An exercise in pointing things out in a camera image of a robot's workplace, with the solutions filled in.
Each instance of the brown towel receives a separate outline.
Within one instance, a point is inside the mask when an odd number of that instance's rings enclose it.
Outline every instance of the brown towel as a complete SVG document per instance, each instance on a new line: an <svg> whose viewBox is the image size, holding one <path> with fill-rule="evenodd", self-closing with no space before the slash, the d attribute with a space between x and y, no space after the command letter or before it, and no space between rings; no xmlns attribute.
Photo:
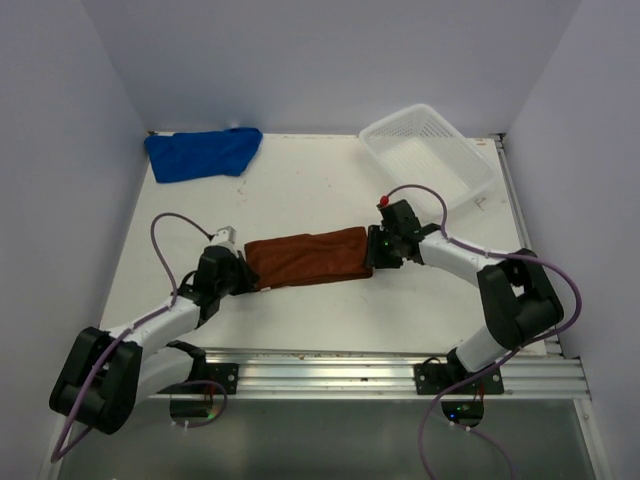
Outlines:
<svg viewBox="0 0 640 480"><path fill-rule="evenodd" d="M258 240L247 243L244 250L247 263L260 275L257 290L369 278L372 274L364 266L364 227Z"/></svg>

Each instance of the tabletop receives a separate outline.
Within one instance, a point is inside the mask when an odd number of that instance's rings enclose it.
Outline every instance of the tabletop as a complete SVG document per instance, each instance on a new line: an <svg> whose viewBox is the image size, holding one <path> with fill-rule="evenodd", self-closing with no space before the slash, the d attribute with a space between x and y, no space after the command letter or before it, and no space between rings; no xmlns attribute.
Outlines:
<svg viewBox="0 0 640 480"><path fill-rule="evenodd" d="M502 172L493 140L469 141ZM168 297L169 283L149 238L159 213L184 214L210 232L231 225L242 249L252 240L379 224L376 204L391 187L359 140L346 135L267 134L240 177L161 185L149 167L101 327L129 322ZM452 213L448 230L492 249L520 248L502 173L485 197ZM207 244L173 218L158 223L157 238L178 281L195 269ZM214 317L182 339L210 348L443 354L483 324L475 287L408 263L377 270L369 279L224 298ZM546 352L539 342L523 353Z"/></svg>

